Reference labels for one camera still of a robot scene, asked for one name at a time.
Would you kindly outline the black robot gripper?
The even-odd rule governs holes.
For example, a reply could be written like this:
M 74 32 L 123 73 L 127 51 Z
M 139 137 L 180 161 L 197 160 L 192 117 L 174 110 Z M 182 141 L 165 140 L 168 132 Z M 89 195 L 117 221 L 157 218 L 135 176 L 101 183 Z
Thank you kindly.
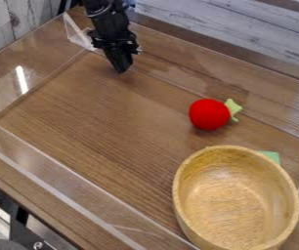
M 139 52 L 137 35 L 129 30 L 129 19 L 123 11 L 103 10 L 89 14 L 94 30 L 89 32 L 94 48 L 105 49 L 103 54 L 118 73 L 133 64 L 131 54 Z

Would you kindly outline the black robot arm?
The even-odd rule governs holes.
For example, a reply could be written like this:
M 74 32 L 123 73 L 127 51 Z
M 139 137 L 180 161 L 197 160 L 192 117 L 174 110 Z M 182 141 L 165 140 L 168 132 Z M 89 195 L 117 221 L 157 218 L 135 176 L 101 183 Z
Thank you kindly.
M 90 43 L 122 73 L 133 64 L 133 55 L 139 53 L 137 35 L 129 29 L 127 6 L 121 0 L 83 0 L 83 6 L 93 25 L 87 33 Z

